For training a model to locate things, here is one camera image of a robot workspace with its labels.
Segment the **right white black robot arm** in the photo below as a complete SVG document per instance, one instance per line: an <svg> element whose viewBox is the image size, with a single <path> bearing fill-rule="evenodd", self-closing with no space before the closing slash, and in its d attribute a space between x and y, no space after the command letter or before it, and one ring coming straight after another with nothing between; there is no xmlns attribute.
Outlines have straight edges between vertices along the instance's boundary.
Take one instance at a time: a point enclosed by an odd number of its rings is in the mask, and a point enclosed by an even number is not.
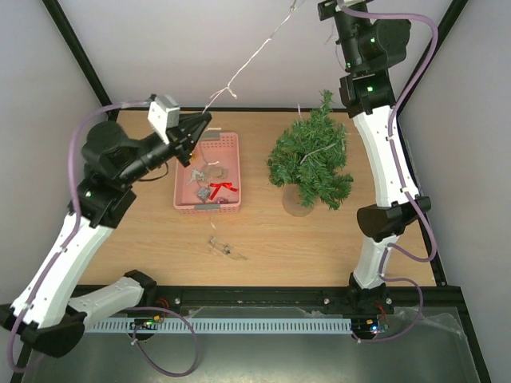
<svg viewBox="0 0 511 383"><path fill-rule="evenodd" d="M388 306L383 280L388 257L400 235L430 210L406 166L395 121L400 101L390 81L391 67L406 59L409 16L368 16L364 1L322 1L319 19L333 19L346 76L340 97L366 149L374 178L375 202L357 211L362 250L347 287L347 302L360 314Z"/></svg>

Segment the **pink plastic basket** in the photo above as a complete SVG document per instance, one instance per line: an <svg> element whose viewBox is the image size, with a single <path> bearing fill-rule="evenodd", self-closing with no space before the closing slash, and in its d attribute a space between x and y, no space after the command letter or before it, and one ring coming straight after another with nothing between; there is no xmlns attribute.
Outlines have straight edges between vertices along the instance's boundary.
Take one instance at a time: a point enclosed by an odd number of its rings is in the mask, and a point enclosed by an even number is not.
<svg viewBox="0 0 511 383"><path fill-rule="evenodd" d="M196 168L203 171L206 165L217 164L228 169L226 179L208 179L211 183L231 182L238 192L222 188L215 199L205 201L197 196L198 185L187 186L191 170ZM223 197L228 200L226 204L217 204L216 200ZM235 213L241 204L241 177L240 177L240 146L239 137L235 132L222 132L212 130L206 132L193 151L191 163L183 167L176 162L175 183L173 192L173 206L182 214L207 213Z"/></svg>

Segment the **small green christmas tree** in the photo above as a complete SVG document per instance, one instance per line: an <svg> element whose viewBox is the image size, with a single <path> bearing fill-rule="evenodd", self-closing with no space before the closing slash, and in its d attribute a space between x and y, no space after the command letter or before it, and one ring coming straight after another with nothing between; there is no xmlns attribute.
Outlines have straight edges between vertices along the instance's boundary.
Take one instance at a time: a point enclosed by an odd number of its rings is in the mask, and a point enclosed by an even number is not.
<svg viewBox="0 0 511 383"><path fill-rule="evenodd" d="M331 211L349 197L354 178L345 173L347 130L332 117L333 92L320 92L319 107L299 117L285 129L270 151L266 164L269 183L298 187L299 204L314 207L320 202Z"/></svg>

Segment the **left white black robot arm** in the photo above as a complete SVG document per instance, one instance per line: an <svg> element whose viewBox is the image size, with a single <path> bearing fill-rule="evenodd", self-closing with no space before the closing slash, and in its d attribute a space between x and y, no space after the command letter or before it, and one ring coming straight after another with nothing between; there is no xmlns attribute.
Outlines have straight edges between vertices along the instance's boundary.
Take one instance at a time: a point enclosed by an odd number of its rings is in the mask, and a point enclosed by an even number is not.
<svg viewBox="0 0 511 383"><path fill-rule="evenodd" d="M94 125L81 149L85 177L70 184L74 197L61 232L28 287L14 302L2 305L2 327L39 353L63 357L96 323L149 305L156 282L138 270L81 297L72 293L136 199L133 184L172 158L189 166L211 119L209 112L183 113L162 136L154 132L139 140L129 138L114 121Z"/></svg>

